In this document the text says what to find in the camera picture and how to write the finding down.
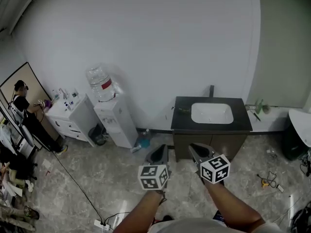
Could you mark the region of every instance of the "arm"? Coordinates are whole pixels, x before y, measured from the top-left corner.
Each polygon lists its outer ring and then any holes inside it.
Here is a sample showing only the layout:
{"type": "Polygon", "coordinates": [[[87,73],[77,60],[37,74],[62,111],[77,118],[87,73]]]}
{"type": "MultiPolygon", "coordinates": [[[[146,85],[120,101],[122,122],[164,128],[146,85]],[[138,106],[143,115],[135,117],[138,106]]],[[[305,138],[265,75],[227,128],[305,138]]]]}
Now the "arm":
{"type": "Polygon", "coordinates": [[[148,191],[133,211],[117,226],[114,233],[146,233],[161,199],[161,194],[148,191]]]}
{"type": "Polygon", "coordinates": [[[265,223],[257,211],[234,196],[222,184],[211,184],[208,181],[204,183],[229,227],[250,233],[265,223]]]}
{"type": "Polygon", "coordinates": [[[33,107],[29,105],[26,109],[29,113],[35,113],[40,110],[40,106],[33,107]]]}
{"type": "Polygon", "coordinates": [[[5,165],[5,167],[3,167],[3,168],[1,169],[1,180],[2,180],[2,181],[3,181],[3,178],[4,178],[5,173],[9,171],[9,170],[8,170],[9,165],[10,165],[10,162],[8,162],[8,163],[5,165]]]}

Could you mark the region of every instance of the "cabinet door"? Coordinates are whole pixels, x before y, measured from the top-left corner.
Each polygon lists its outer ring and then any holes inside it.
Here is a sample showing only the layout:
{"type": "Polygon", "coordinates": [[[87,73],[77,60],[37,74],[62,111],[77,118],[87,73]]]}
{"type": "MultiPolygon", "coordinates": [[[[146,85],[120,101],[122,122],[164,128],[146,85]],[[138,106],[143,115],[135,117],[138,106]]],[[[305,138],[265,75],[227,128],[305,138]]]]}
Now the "cabinet door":
{"type": "Polygon", "coordinates": [[[210,145],[217,153],[224,154],[228,160],[232,161],[246,137],[246,134],[214,134],[210,145]]]}
{"type": "Polygon", "coordinates": [[[174,134],[173,139],[176,162],[178,162],[180,159],[192,159],[189,154],[189,145],[191,143],[210,145],[212,136],[208,134],[174,134]]]}

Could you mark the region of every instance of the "white sink basin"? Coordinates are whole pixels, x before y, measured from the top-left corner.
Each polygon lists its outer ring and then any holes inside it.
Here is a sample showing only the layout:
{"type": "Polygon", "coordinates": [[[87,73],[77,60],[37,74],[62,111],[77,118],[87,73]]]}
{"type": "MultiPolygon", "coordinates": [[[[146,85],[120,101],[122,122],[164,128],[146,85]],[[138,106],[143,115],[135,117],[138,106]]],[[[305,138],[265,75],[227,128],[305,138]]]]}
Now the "white sink basin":
{"type": "Polygon", "coordinates": [[[233,115],[230,106],[225,103],[194,103],[191,119],[196,123],[230,124],[233,115]]]}

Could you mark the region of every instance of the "small box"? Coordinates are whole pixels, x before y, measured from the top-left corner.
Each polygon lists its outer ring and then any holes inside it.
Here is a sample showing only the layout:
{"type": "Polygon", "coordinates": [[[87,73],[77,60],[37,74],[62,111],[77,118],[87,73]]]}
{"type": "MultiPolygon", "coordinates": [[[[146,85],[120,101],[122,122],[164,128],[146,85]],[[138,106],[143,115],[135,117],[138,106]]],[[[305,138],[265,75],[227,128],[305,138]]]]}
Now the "small box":
{"type": "Polygon", "coordinates": [[[230,162],[224,154],[201,163],[201,177],[212,184],[229,177],[230,162]]]}
{"type": "Polygon", "coordinates": [[[166,165],[139,166],[138,180],[143,190],[160,190],[168,179],[166,165]]]}

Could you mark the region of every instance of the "black pants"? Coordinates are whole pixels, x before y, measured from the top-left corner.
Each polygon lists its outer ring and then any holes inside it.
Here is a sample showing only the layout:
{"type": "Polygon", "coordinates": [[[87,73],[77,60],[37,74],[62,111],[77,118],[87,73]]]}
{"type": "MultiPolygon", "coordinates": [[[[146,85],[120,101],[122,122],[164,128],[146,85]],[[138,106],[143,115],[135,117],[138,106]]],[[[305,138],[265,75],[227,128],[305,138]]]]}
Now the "black pants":
{"type": "Polygon", "coordinates": [[[49,151],[60,152],[62,148],[50,137],[37,119],[25,120],[24,125],[29,132],[38,138],[49,151]]]}

